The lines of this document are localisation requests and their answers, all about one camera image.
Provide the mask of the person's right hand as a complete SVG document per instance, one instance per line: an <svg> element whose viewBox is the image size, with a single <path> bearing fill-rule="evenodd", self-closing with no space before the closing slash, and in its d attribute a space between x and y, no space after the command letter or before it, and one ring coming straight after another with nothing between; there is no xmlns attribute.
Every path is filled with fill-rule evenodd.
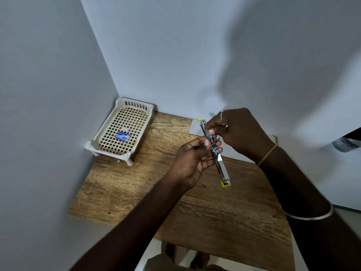
<svg viewBox="0 0 361 271"><path fill-rule="evenodd" d="M247 108L229 109L229 143L238 153L257 164L275 145ZM268 156L275 155L279 146Z"/></svg>

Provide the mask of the clear plastic water bottle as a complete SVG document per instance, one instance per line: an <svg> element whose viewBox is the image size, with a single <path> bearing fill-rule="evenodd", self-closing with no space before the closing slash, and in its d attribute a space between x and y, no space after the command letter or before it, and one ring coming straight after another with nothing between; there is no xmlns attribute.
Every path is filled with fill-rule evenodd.
<svg viewBox="0 0 361 271"><path fill-rule="evenodd" d="M342 153L347 153L355 149L361 148L361 141L356 139L341 137L337 140L334 140L332 142L332 145L336 150Z"/></svg>

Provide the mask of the person's left hand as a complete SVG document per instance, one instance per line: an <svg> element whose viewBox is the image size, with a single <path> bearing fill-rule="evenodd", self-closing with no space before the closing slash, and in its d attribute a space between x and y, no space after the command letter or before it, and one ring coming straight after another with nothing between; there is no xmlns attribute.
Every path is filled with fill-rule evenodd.
<svg viewBox="0 0 361 271"><path fill-rule="evenodd" d="M206 169L214 165L211 149L205 151L200 148L186 151L183 144L179 147L165 178L179 187L182 192L186 192L195 187Z"/></svg>

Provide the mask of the person's right forearm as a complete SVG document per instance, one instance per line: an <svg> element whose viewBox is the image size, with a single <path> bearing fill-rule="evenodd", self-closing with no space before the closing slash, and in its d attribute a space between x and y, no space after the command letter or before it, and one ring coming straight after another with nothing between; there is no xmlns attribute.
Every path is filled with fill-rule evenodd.
<svg viewBox="0 0 361 271"><path fill-rule="evenodd" d="M283 149L259 167L287 213L317 217L330 210L330 202ZM318 221L286 218L309 271L361 271L361 239L335 211Z"/></svg>

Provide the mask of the cream plastic lattice basket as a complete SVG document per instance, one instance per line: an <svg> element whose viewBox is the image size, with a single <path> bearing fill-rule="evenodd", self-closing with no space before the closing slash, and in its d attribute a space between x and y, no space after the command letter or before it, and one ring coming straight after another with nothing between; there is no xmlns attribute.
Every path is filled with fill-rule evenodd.
<svg viewBox="0 0 361 271"><path fill-rule="evenodd" d="M133 165L132 155L152 118L154 118L153 104L119 97L95 137L84 147L95 156L103 154L121 159L131 166ZM117 140L115 135L118 132L129 134L131 136L129 142L123 143Z"/></svg>

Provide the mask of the person's left forearm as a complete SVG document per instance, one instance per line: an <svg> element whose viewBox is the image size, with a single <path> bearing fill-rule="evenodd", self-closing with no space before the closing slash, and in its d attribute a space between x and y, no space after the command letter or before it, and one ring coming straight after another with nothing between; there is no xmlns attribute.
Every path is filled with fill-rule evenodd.
<svg viewBox="0 0 361 271"><path fill-rule="evenodd" d="M200 176L199 172L181 176L169 171L70 271L134 271L157 230Z"/></svg>

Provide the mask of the yellow thread wristband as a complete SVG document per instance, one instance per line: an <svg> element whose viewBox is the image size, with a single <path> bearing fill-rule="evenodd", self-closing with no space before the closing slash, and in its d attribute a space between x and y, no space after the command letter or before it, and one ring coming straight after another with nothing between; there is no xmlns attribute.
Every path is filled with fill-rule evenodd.
<svg viewBox="0 0 361 271"><path fill-rule="evenodd" d="M259 167L267 158L268 156L273 152L273 150L276 149L276 147L278 146L278 144L276 143L269 151L267 154L264 155L264 157L257 163L257 167Z"/></svg>

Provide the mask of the silver stapler with yellow ends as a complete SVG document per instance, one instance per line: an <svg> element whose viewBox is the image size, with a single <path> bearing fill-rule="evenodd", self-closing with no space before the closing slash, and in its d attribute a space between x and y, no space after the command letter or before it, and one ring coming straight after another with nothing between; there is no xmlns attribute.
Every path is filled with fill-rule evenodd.
<svg viewBox="0 0 361 271"><path fill-rule="evenodd" d="M206 139L209 141L211 146L211 154L215 163L215 166L221 176L221 184L223 187L231 186L231 180L229 178L228 172L226 170L226 167L224 165L222 156L219 152L217 142L219 141L219 137L214 138L213 135L209 134L208 131L205 129L206 121L204 119L197 120L200 128L206 137Z"/></svg>

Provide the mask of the silver bangle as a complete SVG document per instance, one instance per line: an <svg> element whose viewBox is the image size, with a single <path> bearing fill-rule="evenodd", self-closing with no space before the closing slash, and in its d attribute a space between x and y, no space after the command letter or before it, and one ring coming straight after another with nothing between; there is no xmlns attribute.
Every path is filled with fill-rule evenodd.
<svg viewBox="0 0 361 271"><path fill-rule="evenodd" d="M328 213L326 213L324 215L321 215L321 216L317 216L317 217L295 216L295 215L287 213L282 207L281 207L281 209L284 212L284 214L289 218L293 218L293 219L296 219L296 220L303 220L303 221L318 221L318 220L323 220L323 219L329 218L334 214L334 206L331 203L329 203L329 204L330 204L330 210L328 211Z"/></svg>

